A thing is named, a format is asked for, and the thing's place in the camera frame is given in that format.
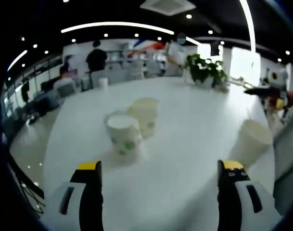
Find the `person in black shirt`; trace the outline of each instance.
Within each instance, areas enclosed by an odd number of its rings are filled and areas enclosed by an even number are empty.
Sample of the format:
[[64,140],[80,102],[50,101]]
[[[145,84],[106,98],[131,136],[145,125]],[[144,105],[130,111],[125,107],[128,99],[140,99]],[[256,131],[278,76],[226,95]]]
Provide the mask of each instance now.
[[91,53],[88,54],[87,63],[89,65],[89,72],[103,70],[106,66],[107,53],[97,47],[100,46],[100,41],[93,42],[93,47],[95,48]]

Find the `white flower pot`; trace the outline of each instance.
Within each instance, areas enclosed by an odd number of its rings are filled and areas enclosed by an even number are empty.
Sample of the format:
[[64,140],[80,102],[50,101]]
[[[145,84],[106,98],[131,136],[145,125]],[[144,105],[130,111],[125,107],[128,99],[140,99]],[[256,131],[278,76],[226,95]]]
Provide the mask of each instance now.
[[207,79],[202,83],[200,80],[196,80],[195,83],[197,86],[203,89],[211,89],[213,85],[214,78],[207,77]]

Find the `curved led light strip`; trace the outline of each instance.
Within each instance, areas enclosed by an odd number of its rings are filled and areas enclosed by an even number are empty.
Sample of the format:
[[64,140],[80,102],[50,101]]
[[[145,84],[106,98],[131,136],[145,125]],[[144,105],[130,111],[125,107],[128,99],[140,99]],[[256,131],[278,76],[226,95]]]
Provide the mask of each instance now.
[[256,51],[255,33],[254,33],[254,26],[253,26],[253,20],[252,20],[250,8],[249,8],[247,0],[239,0],[239,2],[242,5],[242,10],[244,12],[244,16],[246,17],[246,21],[247,21],[247,25],[248,25],[248,29],[249,29],[251,51],[255,53],[255,51]]
[[25,50],[25,51],[23,51],[21,54],[19,54],[19,55],[17,56],[17,58],[15,58],[15,59],[13,60],[13,62],[10,64],[10,66],[9,66],[8,69],[7,69],[7,71],[9,71],[9,70],[14,66],[14,64],[15,64],[16,62],[18,62],[18,60],[21,59],[22,56],[24,56],[26,53],[27,53],[27,50]]
[[[160,31],[160,32],[163,32],[163,33],[174,35],[174,32],[172,30],[167,30],[167,29],[164,29],[164,28],[161,28],[161,27],[151,26],[151,25],[147,25],[147,24],[128,23],[128,22],[88,23],[88,24],[82,24],[82,25],[73,26],[73,27],[63,29],[63,30],[61,30],[61,33],[66,33],[66,32],[69,32],[69,31],[78,30],[78,29],[87,28],[87,27],[93,27],[93,26],[135,26],[135,27],[141,27],[141,28],[150,29],[150,30],[157,30],[157,31]],[[195,41],[192,38],[186,37],[186,40],[188,42],[191,42],[191,43],[195,44],[195,45],[200,45],[200,43],[198,41]]]

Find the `table surface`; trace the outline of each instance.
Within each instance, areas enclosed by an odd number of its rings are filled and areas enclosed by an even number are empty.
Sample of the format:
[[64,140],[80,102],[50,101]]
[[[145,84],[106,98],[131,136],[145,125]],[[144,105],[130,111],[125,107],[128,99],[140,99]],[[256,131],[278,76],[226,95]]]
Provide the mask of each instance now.
[[[110,165],[103,117],[140,97],[160,101],[156,133],[144,141],[146,158],[127,167]],[[233,85],[220,93],[161,77],[77,94],[66,99],[51,131],[45,197],[69,181],[80,163],[99,158],[105,230],[217,230],[217,160],[228,157],[248,118],[268,127],[257,98]],[[247,172],[272,193],[274,168],[270,147]]]

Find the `potted plant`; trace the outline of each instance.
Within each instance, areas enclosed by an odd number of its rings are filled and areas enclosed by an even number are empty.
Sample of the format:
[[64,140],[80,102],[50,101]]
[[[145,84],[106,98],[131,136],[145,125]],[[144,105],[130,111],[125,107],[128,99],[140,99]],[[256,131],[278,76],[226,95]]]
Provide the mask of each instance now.
[[187,56],[185,68],[189,68],[193,81],[201,87],[210,89],[227,79],[227,74],[222,70],[222,61],[202,59],[199,54]]

